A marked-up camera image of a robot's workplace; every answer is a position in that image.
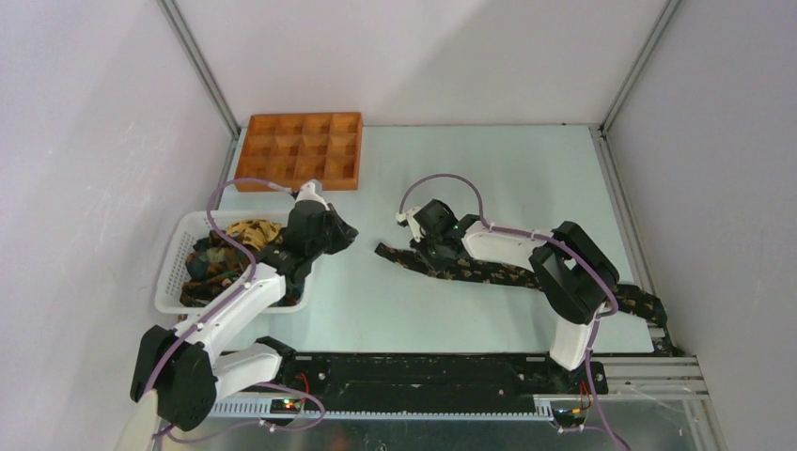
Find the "black gold floral tie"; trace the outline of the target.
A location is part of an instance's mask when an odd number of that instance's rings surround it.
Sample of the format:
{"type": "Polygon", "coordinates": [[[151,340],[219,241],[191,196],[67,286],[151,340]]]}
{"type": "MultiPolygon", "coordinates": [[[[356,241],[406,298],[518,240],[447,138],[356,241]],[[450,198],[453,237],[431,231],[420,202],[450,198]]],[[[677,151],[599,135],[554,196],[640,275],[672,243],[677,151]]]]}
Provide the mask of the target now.
{"type": "MultiPolygon", "coordinates": [[[[421,273],[430,278],[542,291],[537,276],[531,270],[519,266],[460,258],[443,270],[434,270],[421,259],[419,254],[411,250],[397,249],[379,243],[374,252],[377,256],[405,270],[421,273]]],[[[658,297],[632,284],[618,283],[613,292],[619,311],[637,316],[659,328],[666,326],[667,315],[658,297]]]]}

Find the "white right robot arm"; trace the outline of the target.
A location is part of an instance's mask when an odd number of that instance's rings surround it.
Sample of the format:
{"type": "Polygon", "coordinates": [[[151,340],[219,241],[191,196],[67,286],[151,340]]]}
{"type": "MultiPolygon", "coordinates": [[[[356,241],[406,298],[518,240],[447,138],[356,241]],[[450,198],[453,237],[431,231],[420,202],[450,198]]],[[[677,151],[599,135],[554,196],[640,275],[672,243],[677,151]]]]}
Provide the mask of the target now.
{"type": "Polygon", "coordinates": [[[576,223],[523,231],[488,222],[477,214],[457,217],[433,199],[396,215],[410,228],[410,245],[422,262],[443,270],[459,259],[506,264],[530,272],[558,316],[546,368],[550,386],[569,393],[579,386],[582,363],[597,335],[597,323],[618,311],[615,265],[576,223]]]}

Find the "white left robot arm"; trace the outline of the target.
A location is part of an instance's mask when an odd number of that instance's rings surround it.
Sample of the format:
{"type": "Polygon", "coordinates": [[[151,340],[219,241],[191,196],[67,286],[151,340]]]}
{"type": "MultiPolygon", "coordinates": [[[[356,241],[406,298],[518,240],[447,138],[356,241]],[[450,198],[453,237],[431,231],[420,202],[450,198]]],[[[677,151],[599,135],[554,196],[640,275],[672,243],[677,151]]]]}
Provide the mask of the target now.
{"type": "Polygon", "coordinates": [[[293,386],[297,366],[272,339],[232,352],[227,345],[267,309],[300,306],[316,260],[348,249],[359,235],[333,205],[318,200],[296,201],[287,222],[259,249],[213,231],[242,254],[243,273],[198,314],[143,334],[130,388],[134,402],[153,394],[155,415],[183,431],[198,427],[215,402],[244,388],[265,382],[281,392],[293,386]]]}

